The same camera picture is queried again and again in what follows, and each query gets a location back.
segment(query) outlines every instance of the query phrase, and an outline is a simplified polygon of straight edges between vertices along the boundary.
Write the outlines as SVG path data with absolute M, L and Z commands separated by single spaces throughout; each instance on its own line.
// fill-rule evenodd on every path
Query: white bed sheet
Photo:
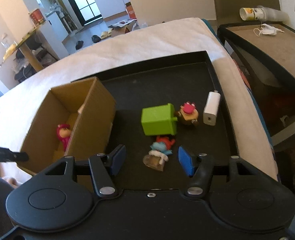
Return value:
M 206 50 L 230 111 L 242 158 L 277 179 L 272 149 L 240 73 L 216 37 L 198 18 L 175 20 L 101 41 L 38 72 L 0 98 L 0 147 L 21 149 L 34 115 L 48 90 L 106 69 L 173 54 Z M 28 175 L 15 163 L 3 175 L 19 182 Z

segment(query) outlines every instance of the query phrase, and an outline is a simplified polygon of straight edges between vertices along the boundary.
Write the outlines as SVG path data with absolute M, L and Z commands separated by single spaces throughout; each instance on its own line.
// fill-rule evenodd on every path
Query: table leg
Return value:
M 23 53 L 24 57 L 29 61 L 31 66 L 35 69 L 36 72 L 41 71 L 43 69 L 42 64 L 37 60 L 37 58 L 33 55 L 30 48 L 23 43 L 20 47 L 21 52 Z

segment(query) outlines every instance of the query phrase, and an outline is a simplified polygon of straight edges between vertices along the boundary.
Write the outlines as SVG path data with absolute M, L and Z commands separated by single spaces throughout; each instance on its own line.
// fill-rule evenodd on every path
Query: pink toy figure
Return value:
M 194 103 L 184 103 L 184 105 L 180 107 L 180 110 L 175 112 L 174 115 L 183 124 L 193 124 L 194 126 L 198 125 L 197 119 L 199 117 L 199 112 L 196 110 Z
M 59 124 L 56 128 L 58 139 L 63 143 L 63 149 L 66 151 L 68 141 L 70 140 L 72 131 L 69 124 Z

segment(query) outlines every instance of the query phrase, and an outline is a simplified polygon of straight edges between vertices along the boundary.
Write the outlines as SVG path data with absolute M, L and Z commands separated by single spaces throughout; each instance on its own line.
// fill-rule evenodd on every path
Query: toy figure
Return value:
M 183 124 L 198 125 L 197 119 L 199 117 L 199 112 L 196 110 L 194 103 L 184 103 L 184 105 L 180 107 L 180 110 L 175 112 L 174 115 L 177 116 L 178 120 Z
M 170 150 L 172 145 L 175 143 L 175 140 L 169 140 L 169 137 L 156 137 L 156 142 L 154 142 L 151 145 L 151 149 L 155 151 L 159 151 L 165 155 L 172 154 L 172 151 Z
M 164 164 L 169 160 L 168 155 L 172 154 L 170 150 L 175 140 L 169 140 L 169 137 L 156 137 L 156 142 L 151 145 L 151 151 L 143 157 L 143 163 L 154 170 L 163 171 Z
M 169 157 L 159 151 L 151 150 L 148 155 L 143 157 L 143 163 L 154 170 L 163 171 L 164 164 L 169 160 Z
M 72 131 L 69 124 L 59 124 L 56 128 L 58 139 L 63 143 L 63 149 L 66 151 L 68 141 L 70 140 Z

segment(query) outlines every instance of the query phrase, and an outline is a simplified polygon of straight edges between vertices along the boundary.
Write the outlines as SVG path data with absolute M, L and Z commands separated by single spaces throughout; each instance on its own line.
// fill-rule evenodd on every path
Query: blue gripper pad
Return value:
M 111 175 L 116 176 L 119 173 L 119 171 L 125 161 L 125 157 L 126 157 L 126 148 L 123 145 L 117 151 L 117 153 L 113 156 L 112 164 L 111 164 L 111 168 L 110 168 Z
M 195 168 L 193 167 L 192 158 L 182 146 L 178 148 L 178 160 L 180 161 L 180 164 L 186 175 L 189 177 L 194 176 Z

